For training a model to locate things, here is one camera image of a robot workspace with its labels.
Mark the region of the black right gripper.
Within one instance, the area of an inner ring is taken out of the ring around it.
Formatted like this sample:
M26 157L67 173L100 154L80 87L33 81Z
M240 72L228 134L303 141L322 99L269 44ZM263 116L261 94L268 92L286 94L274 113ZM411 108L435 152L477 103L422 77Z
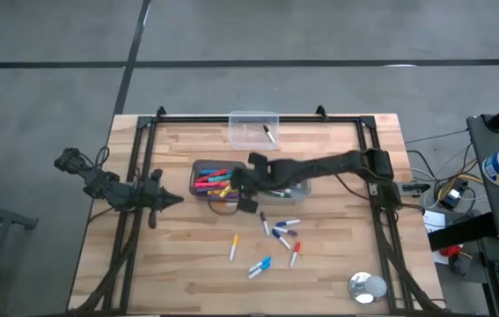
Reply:
M236 181L233 189L239 193L237 209L247 213L255 213L258 203L253 199L253 196L259 191L271 189L274 160L269 160L258 152L251 152L248 156L248 163L253 168L237 167L232 172L231 181Z

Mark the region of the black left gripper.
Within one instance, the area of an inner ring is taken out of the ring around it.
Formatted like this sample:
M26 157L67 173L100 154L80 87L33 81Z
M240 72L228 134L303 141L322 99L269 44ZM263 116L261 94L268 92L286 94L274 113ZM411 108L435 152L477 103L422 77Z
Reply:
M160 193L160 179L163 175L161 169L154 169L146 177L142 177L139 182L139 205L141 208L150 210L148 216L148 226L150 229L155 229L157 226L156 211L159 210L162 195ZM184 198L180 195L172 194L165 191L165 209L184 202Z

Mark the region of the red highlighter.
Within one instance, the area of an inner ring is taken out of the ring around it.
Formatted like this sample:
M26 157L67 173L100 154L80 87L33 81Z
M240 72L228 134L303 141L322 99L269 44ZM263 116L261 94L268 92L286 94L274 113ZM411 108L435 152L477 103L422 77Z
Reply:
M227 181L231 177L231 172L227 169L216 170L211 172L210 170L202 170L201 177L195 180L195 183L209 183L209 182L219 182Z

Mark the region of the dark grey plastic bin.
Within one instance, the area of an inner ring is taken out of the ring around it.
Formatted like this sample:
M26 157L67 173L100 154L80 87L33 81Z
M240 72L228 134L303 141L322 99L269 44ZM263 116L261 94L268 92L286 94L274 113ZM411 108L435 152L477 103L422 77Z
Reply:
M208 195L207 193L200 193L197 194L195 192L194 184L195 180L201 177L199 172L202 169L227 169L231 172L237 167L245 167L246 165L242 162L239 161L229 161L229 160L205 160L205 159L198 159L196 160L191 168L191 174L190 174L190 180L189 180L189 193L194 196L195 198L199 200L208 200Z

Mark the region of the pale plastic bin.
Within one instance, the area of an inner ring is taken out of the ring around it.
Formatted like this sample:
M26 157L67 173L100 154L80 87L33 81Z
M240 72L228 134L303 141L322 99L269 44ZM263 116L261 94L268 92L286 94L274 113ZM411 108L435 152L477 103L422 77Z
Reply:
M290 185L287 188L292 190L291 198L274 198L272 196L263 195L263 192L259 192L255 197L255 199L258 203L265 203L265 204L274 204L274 205L296 204L296 203L301 203L312 192L312 186L309 180L301 181L297 184Z

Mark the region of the shiny metal round container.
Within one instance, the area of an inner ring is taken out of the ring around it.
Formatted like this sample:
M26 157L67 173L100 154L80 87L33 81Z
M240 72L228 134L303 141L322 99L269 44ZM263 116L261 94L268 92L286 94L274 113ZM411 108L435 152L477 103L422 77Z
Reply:
M348 283L350 296L360 304L371 304L386 295L388 286L381 276L357 272Z

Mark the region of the grey black table clamp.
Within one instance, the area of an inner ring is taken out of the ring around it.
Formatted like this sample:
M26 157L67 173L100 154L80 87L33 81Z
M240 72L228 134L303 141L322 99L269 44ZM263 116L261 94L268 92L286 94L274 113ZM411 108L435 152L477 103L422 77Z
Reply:
M397 184L401 195L419 196L431 188L426 181L400 182Z

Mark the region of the white paper sheet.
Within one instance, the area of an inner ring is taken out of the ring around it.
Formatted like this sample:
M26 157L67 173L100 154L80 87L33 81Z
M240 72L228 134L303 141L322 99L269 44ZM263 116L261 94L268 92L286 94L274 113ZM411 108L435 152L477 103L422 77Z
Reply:
M445 215L442 213L426 210L422 217L427 233L436 232L446 227Z

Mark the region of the blue white power adapter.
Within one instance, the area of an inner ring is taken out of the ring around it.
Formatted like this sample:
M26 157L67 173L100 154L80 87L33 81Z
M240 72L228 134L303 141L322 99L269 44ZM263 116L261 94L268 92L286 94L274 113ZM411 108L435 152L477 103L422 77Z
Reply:
M445 191L443 188L437 193L438 203L447 210L453 210L463 198L466 189L464 187L452 188Z

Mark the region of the small red object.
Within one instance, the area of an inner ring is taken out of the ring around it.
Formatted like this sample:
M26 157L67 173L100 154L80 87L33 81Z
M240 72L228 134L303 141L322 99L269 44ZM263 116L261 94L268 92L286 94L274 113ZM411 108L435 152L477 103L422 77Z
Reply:
M457 259L462 253L462 246L456 245L451 247L441 248L437 251L438 257L442 262L448 263Z

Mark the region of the small grey object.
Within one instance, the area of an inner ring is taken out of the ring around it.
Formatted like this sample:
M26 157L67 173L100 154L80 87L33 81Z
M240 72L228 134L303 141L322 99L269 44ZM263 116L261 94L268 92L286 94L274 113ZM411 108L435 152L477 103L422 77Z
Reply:
M471 268L473 257L466 253L458 253L449 258L448 267L452 273L466 276Z

